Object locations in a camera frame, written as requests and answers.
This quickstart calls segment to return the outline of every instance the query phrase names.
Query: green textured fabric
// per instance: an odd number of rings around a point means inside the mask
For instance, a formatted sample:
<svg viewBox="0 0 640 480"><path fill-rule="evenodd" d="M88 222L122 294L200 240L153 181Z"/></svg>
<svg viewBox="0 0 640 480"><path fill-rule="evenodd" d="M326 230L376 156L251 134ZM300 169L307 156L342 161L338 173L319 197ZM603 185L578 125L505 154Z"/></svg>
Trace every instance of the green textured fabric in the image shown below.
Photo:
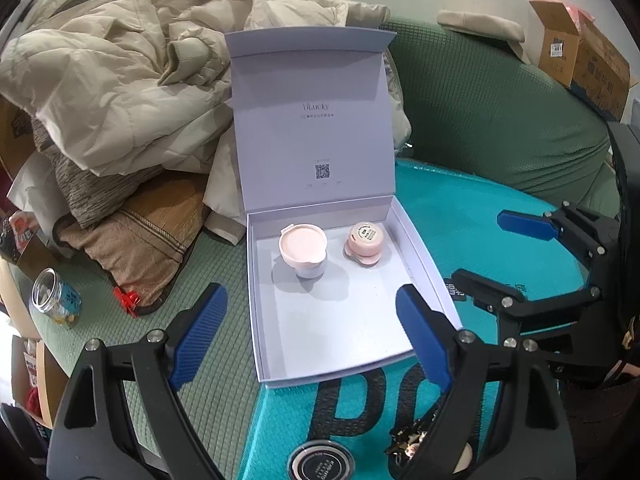
<svg viewBox="0 0 640 480"><path fill-rule="evenodd" d="M235 478L258 394L246 293L246 245L233 247L200 234L166 303L138 319L124 313L104 272L87 257L78 255L58 270L82 297L78 322L67 330L39 312L33 315L47 347L67 374L88 339L99 337L107 345L137 341L153 328L165 328L178 311L193 306L210 282L225 285L226 317L196 378L178 396L222 474ZM157 452L137 386L128 383L126 393L140 444Z"/></svg>
<svg viewBox="0 0 640 480"><path fill-rule="evenodd" d="M513 54L431 23L392 20L414 158L476 174L559 205L617 211L600 174L605 122L555 80ZM610 189L592 200L590 190Z"/></svg>
<svg viewBox="0 0 640 480"><path fill-rule="evenodd" d="M609 164L603 164L600 167L596 179L580 204L611 218L620 212L620 196L616 187L616 174Z"/></svg>

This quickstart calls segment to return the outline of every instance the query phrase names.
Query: qr code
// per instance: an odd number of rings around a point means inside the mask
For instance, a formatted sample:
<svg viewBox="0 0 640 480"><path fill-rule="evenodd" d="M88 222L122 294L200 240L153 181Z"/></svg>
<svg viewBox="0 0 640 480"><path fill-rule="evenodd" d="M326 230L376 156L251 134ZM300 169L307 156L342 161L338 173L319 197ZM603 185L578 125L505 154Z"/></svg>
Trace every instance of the qr code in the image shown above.
<svg viewBox="0 0 640 480"><path fill-rule="evenodd" d="M316 178L329 178L330 176L328 164L316 164Z"/></svg>

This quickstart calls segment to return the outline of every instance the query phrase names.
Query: white tray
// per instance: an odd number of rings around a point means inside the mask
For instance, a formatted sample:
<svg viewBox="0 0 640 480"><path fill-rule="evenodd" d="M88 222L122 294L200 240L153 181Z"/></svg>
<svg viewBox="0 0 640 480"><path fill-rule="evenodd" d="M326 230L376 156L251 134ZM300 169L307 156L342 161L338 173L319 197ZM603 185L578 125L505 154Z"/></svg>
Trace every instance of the white tray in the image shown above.
<svg viewBox="0 0 640 480"><path fill-rule="evenodd" d="M382 225L382 258L364 268L342 254L351 226ZM295 275L280 256L280 229L313 223L325 230L327 267ZM435 264L392 196L302 206L248 216L248 270L258 380L295 386L377 368L412 355L396 317L398 288L414 283L434 310L460 327Z"/></svg>

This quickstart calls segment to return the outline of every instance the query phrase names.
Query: white gift box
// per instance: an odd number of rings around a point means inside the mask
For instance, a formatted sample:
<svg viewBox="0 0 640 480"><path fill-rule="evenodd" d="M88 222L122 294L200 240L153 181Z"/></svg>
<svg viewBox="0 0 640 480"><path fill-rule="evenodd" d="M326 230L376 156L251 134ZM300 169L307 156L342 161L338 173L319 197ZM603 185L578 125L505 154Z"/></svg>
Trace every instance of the white gift box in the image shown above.
<svg viewBox="0 0 640 480"><path fill-rule="evenodd" d="M412 355L396 291L413 283L433 310L460 318L429 252L394 196L391 108L382 53L394 33L288 27L226 35L238 165L247 212L251 327L258 380L295 386ZM342 248L379 224L382 258L365 268ZM310 223L328 239L324 274L296 276L281 229Z"/></svg>

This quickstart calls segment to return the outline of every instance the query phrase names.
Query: red bow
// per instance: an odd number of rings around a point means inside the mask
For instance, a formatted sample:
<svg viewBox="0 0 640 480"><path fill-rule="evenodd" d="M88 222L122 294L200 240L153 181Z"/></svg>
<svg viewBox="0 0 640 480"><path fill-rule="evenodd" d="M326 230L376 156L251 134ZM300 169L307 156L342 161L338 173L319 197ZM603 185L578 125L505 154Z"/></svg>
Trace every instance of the red bow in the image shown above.
<svg viewBox="0 0 640 480"><path fill-rule="evenodd" d="M129 292L123 292L119 286L113 287L113 295L122 305L124 311L133 317L138 317L136 314L136 305L140 303L140 296L135 290Z"/></svg>

